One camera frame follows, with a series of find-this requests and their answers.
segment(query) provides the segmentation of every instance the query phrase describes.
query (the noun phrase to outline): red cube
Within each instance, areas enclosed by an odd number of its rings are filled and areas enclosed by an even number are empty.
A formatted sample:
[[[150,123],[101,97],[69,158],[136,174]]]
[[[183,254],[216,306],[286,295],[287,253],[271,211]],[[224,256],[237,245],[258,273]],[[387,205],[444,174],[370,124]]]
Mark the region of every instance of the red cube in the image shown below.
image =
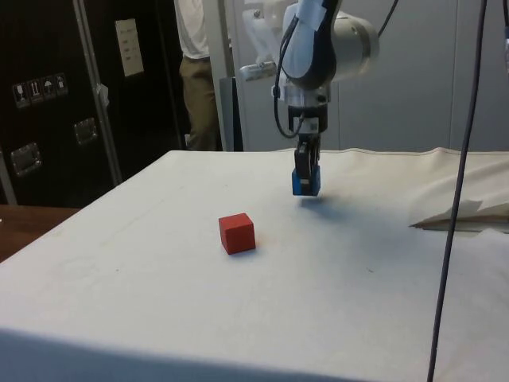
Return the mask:
[[[256,248],[255,226],[245,213],[220,218],[223,247],[229,255]]]

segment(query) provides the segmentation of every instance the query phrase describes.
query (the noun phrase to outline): white paper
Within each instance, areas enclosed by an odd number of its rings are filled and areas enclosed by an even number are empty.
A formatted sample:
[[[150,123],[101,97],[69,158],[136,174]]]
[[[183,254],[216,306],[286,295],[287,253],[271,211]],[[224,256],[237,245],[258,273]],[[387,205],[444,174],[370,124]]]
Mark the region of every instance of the white paper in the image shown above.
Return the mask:
[[[117,38],[119,39],[120,57],[124,68],[124,76],[143,73],[143,60],[138,40],[138,30],[136,29],[136,20],[115,21],[117,29]]]

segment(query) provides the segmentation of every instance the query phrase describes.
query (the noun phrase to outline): cable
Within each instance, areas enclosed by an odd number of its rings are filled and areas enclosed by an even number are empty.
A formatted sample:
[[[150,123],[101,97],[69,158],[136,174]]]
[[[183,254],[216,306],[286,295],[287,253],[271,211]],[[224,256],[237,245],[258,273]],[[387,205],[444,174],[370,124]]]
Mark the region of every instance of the cable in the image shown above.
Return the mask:
[[[438,349],[438,336],[440,333],[440,323],[442,308],[444,307],[445,288],[447,285],[447,275],[449,273],[449,261],[451,259],[451,250],[453,248],[454,232],[456,230],[456,222],[458,217],[458,210],[460,209],[461,191],[463,189],[464,170],[467,163],[468,148],[470,146],[470,137],[472,135],[472,128],[474,124],[474,116],[476,114],[477,93],[479,91],[479,78],[480,78],[480,63],[483,52],[483,35],[484,35],[484,20],[486,18],[486,7],[488,0],[482,0],[480,6],[479,25],[477,30],[476,42],[476,63],[474,68],[474,82],[472,86],[472,94],[470,99],[470,109],[468,111],[467,128],[464,133],[463,146],[461,148],[460,168],[458,170],[458,178],[456,184],[456,191],[454,192],[453,210],[451,212],[451,221],[449,225],[449,232],[447,235],[447,243],[445,245],[444,264],[442,266],[442,274],[440,280],[440,288],[438,291],[437,312],[435,313],[435,322],[433,327],[433,340],[431,345],[431,355],[429,357],[429,370],[428,382],[433,382],[435,373],[435,365],[437,362],[437,349]]]
[[[385,18],[385,21],[382,24],[382,28],[380,28],[379,38],[382,36],[383,31],[387,27],[387,24],[389,24],[390,18],[392,18],[392,14],[396,10],[398,3],[399,3],[399,0],[394,0],[394,2],[392,3],[392,7],[390,8],[389,13],[387,14],[387,17]]]
[[[503,21],[504,24],[507,27],[509,27],[509,10],[507,10],[507,1],[508,0],[502,0],[503,4]]]
[[[293,139],[293,138],[297,137],[299,135],[299,133],[301,132],[302,123],[304,122],[304,118],[303,118],[303,116],[301,116],[299,118],[299,125],[298,125],[297,129],[292,134],[288,134],[283,130],[283,128],[281,126],[281,121],[279,120],[279,109],[278,109],[278,100],[279,100],[279,96],[281,95],[281,89],[279,88],[279,80],[281,78],[281,70],[282,70],[282,66],[283,66],[283,60],[285,58],[286,50],[288,49],[289,42],[292,39],[293,32],[295,31],[297,24],[298,24],[298,18],[294,17],[283,36],[283,40],[281,42],[281,47],[282,47],[281,54],[279,55],[278,70],[276,72],[276,82],[274,85],[274,94],[273,94],[273,97],[274,97],[274,118],[276,120],[276,126],[278,127],[279,133],[287,139]]]

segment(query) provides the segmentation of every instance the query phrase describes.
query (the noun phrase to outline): white tablecloth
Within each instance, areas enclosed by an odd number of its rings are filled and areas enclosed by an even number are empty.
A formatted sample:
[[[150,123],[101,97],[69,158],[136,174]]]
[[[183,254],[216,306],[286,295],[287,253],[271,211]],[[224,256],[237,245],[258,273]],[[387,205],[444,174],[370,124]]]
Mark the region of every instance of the white tablecloth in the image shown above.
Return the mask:
[[[0,264],[0,379],[423,381],[445,234],[409,209],[457,162],[323,153],[299,199],[291,151],[168,154]],[[258,248],[228,256],[238,212]],[[458,237],[436,380],[507,380],[508,359],[509,240]]]

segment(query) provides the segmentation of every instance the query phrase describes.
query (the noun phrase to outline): wooden surface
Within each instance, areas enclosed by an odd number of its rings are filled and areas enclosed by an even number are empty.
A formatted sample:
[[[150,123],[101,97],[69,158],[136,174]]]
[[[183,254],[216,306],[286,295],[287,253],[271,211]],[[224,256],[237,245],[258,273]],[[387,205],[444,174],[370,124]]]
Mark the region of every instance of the wooden surface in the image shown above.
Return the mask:
[[[78,211],[0,205],[0,263]]]

